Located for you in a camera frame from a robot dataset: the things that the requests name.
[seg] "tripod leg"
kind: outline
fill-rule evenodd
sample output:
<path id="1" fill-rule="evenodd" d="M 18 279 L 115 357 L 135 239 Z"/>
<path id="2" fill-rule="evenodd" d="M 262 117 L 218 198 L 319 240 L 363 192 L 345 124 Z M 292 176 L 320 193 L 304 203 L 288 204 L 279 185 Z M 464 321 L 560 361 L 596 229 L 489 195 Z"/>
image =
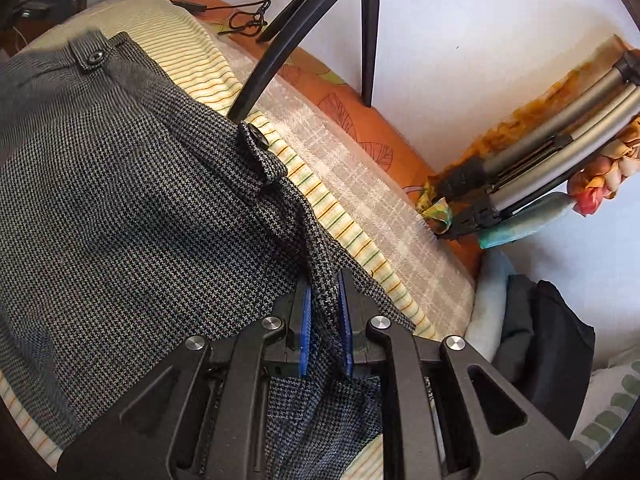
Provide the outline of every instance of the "tripod leg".
<path id="1" fill-rule="evenodd" d="M 362 100 L 371 106 L 376 70 L 380 0 L 362 0 Z"/>
<path id="2" fill-rule="evenodd" d="M 293 16 L 293 14 L 300 8 L 300 6 L 305 3 L 305 0 L 291 0 L 287 6 L 280 11 L 273 21 L 269 24 L 267 28 L 264 29 L 262 34 L 258 36 L 257 43 L 262 43 L 263 41 L 271 41 L 275 38 L 276 34 L 278 34 L 282 27 L 284 27 L 285 23 L 289 21 L 289 19 Z"/>
<path id="3" fill-rule="evenodd" d="M 243 121 L 269 81 L 295 50 L 300 41 L 338 0 L 305 0 L 280 33 L 271 42 L 262 59 L 254 67 L 244 87 L 226 115 L 231 121 Z"/>

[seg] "blue gripper pad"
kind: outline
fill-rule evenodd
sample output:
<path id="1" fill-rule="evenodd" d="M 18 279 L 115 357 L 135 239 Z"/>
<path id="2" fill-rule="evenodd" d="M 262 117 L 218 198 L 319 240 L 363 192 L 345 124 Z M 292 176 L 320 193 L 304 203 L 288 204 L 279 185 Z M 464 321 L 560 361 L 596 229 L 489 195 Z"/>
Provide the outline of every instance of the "blue gripper pad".
<path id="1" fill-rule="evenodd" d="M 347 376 L 351 376 L 353 374 L 353 335 L 351 333 L 347 295 L 344 290 L 344 278 L 341 272 L 338 273 L 338 305 L 340 306 L 340 337 L 342 338 L 342 349 L 344 350 L 344 368 Z"/>
<path id="2" fill-rule="evenodd" d="M 300 377 L 306 374 L 311 344 L 311 286 L 305 289 L 305 302 L 302 309 L 302 327 L 300 329 Z"/>

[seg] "gray houndstooth trousers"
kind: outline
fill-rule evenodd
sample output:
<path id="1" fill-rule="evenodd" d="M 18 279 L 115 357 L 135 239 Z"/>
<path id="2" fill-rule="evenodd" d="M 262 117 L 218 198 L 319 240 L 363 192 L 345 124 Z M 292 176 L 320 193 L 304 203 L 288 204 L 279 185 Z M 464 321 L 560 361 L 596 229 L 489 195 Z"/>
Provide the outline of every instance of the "gray houndstooth trousers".
<path id="1" fill-rule="evenodd" d="M 127 34 L 0 68 L 0 370 L 61 447 L 188 335 L 239 332 L 312 285 L 306 379 L 271 381 L 269 478 L 338 478 L 382 430 L 347 379 L 336 272 L 410 328 L 245 125 Z"/>

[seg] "black button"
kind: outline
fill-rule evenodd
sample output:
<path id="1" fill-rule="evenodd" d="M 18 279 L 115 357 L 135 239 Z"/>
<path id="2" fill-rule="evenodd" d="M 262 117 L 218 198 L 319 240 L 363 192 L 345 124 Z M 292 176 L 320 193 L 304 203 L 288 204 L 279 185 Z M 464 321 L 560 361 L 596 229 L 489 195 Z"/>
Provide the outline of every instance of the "black button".
<path id="1" fill-rule="evenodd" d="M 252 124 L 248 124 L 247 126 L 249 127 L 251 136 L 254 138 L 258 147 L 262 150 L 268 150 L 269 141 L 267 140 L 267 137 L 264 136 L 264 133 L 262 133 L 257 126 L 253 126 Z"/>
<path id="2" fill-rule="evenodd" d="M 102 61 L 102 58 L 104 57 L 104 51 L 103 50 L 96 50 L 93 54 L 91 54 L 88 59 L 86 60 L 86 62 L 90 65 L 97 65 L 98 63 L 100 63 Z"/>

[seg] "metal screw cap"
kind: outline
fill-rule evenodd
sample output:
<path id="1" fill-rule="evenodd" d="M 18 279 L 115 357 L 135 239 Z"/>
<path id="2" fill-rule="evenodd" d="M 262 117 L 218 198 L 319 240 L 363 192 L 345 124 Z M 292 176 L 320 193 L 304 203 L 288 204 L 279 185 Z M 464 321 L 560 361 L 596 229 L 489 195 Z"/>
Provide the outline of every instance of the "metal screw cap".
<path id="1" fill-rule="evenodd" d="M 104 51 L 103 50 L 96 50 L 93 54 L 91 54 L 89 56 L 89 58 L 86 60 L 86 62 L 90 65 L 97 65 L 98 63 L 100 63 L 102 61 L 102 58 L 104 57 Z"/>
<path id="2" fill-rule="evenodd" d="M 462 350 L 466 346 L 466 341 L 459 335 L 452 335 L 447 337 L 447 346 L 452 350 Z"/>
<path id="3" fill-rule="evenodd" d="M 385 328 L 389 328 L 391 326 L 391 321 L 388 317 L 385 316 L 374 316 L 369 322 L 373 327 L 379 328 L 380 330 L 384 330 Z"/>
<path id="4" fill-rule="evenodd" d="M 276 330 L 282 326 L 282 320 L 275 316 L 265 317 L 262 320 L 262 326 L 267 330 Z"/>
<path id="5" fill-rule="evenodd" d="M 189 350 L 200 350 L 204 346 L 204 338 L 201 335 L 192 335 L 187 338 L 184 345 Z"/>

